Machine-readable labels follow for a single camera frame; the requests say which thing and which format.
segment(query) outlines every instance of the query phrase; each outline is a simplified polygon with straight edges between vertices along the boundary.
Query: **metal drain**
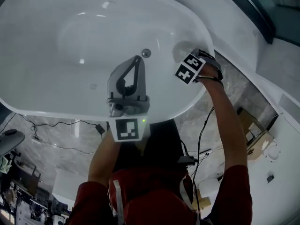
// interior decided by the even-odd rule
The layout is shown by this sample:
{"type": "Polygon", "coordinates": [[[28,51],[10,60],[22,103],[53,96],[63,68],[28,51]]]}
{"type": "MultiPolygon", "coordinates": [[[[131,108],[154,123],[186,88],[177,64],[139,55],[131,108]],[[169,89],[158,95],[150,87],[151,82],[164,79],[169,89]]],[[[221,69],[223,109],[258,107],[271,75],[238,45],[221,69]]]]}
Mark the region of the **metal drain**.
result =
{"type": "Polygon", "coordinates": [[[143,58],[148,58],[148,57],[150,57],[150,56],[151,56],[151,51],[150,51],[150,49],[148,49],[148,48],[143,49],[143,50],[142,50],[142,56],[143,56],[143,58]]]}

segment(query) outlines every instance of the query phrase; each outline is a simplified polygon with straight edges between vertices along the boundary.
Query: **person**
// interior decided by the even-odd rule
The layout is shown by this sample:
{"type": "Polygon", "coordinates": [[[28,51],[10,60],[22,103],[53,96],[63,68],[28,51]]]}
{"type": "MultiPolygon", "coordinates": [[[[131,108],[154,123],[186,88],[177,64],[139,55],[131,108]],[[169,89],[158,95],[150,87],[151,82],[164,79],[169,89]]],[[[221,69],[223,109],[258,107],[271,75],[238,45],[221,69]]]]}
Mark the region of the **person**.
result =
{"type": "MultiPolygon", "coordinates": [[[[200,75],[217,77],[205,64],[200,75]]],[[[108,131],[80,185],[70,225],[249,225],[252,198],[242,127],[221,83],[201,78],[209,92],[224,147],[225,173],[211,213],[200,219],[192,210],[193,183],[177,163],[183,156],[174,120],[150,124],[143,156],[131,143],[115,142],[108,131]],[[118,216],[113,216],[112,208],[118,216]]]]}

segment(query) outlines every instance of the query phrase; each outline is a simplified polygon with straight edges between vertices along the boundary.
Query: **white strap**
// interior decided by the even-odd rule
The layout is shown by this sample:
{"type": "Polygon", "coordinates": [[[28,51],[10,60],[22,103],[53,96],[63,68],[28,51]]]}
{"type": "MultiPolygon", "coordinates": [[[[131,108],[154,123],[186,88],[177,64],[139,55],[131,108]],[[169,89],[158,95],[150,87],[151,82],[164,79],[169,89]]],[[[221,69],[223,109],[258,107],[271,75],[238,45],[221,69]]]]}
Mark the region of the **white strap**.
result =
{"type": "MultiPolygon", "coordinates": [[[[190,208],[191,210],[194,210],[191,204],[191,201],[189,200],[188,197],[188,193],[183,185],[183,181],[186,178],[186,175],[184,176],[184,178],[181,180],[180,185],[179,185],[179,191],[180,191],[180,195],[182,197],[182,200],[184,201],[184,203],[188,206],[188,208],[190,208]]],[[[200,219],[197,218],[196,221],[196,225],[200,225],[200,219]]]]}
{"type": "Polygon", "coordinates": [[[124,211],[123,211],[121,187],[118,180],[113,181],[113,184],[116,188],[118,225],[124,225],[124,211]]]}

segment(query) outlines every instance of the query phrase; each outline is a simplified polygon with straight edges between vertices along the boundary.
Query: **black pants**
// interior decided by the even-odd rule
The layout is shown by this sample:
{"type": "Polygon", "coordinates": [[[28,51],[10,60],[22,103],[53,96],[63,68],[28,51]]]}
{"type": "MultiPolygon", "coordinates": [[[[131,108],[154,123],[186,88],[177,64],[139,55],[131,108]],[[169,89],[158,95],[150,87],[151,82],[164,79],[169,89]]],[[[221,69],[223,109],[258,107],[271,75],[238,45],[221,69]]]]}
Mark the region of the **black pants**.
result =
{"type": "Polygon", "coordinates": [[[134,142],[123,142],[121,144],[114,172],[123,168],[136,166],[177,166],[180,156],[183,156],[180,136],[174,119],[150,124],[151,136],[147,141],[144,154],[134,142]]]}

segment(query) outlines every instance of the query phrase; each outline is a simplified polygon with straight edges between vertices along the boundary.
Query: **person's left arm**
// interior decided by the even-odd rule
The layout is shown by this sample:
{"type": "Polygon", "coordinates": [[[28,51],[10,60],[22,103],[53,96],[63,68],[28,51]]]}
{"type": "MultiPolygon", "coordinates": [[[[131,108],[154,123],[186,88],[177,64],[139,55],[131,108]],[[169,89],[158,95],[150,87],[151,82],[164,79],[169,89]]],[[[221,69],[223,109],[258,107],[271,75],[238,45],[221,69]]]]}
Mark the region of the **person's left arm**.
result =
{"type": "Polygon", "coordinates": [[[120,143],[114,141],[109,130],[92,159],[88,181],[78,188],[68,224],[99,225],[113,223],[107,187],[119,151],[120,143]]]}

